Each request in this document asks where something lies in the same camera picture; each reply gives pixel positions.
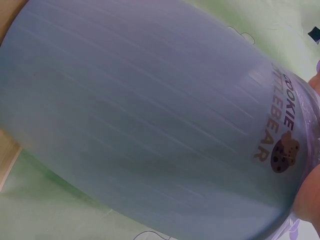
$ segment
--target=finger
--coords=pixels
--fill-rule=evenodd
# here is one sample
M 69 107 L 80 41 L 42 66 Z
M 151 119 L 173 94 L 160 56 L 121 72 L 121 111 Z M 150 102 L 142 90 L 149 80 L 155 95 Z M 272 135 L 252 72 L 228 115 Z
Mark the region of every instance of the finger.
M 318 61 L 316 65 L 316 72 L 317 74 L 313 78 L 311 78 L 311 80 L 309 81 L 309 85 L 313 89 L 316 87 L 316 85 L 320 84 L 320 61 Z
M 298 218 L 311 222 L 320 233 L 320 165 L 303 181 L 293 204 Z

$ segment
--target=wooden surface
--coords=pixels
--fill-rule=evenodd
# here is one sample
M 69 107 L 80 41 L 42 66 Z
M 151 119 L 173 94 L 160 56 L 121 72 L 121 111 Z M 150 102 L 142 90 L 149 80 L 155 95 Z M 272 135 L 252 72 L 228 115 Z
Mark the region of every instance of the wooden surface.
M 20 151 L 20 145 L 3 130 L 0 130 L 0 191 Z
M 27 1 L 0 0 L 0 46 L 11 23 Z M 20 151 L 20 145 L 0 129 L 0 191 Z
M 5 35 L 28 0 L 0 0 L 0 46 Z

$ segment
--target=bear cartoon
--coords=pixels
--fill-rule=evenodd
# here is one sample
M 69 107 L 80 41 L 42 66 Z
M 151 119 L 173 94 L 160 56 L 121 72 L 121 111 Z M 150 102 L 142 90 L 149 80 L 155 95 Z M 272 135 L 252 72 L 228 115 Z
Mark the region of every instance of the bear cartoon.
M 281 139 L 274 145 L 270 164 L 275 173 L 283 173 L 296 162 L 296 157 L 300 149 L 300 144 L 293 139 L 291 132 L 287 131 Z

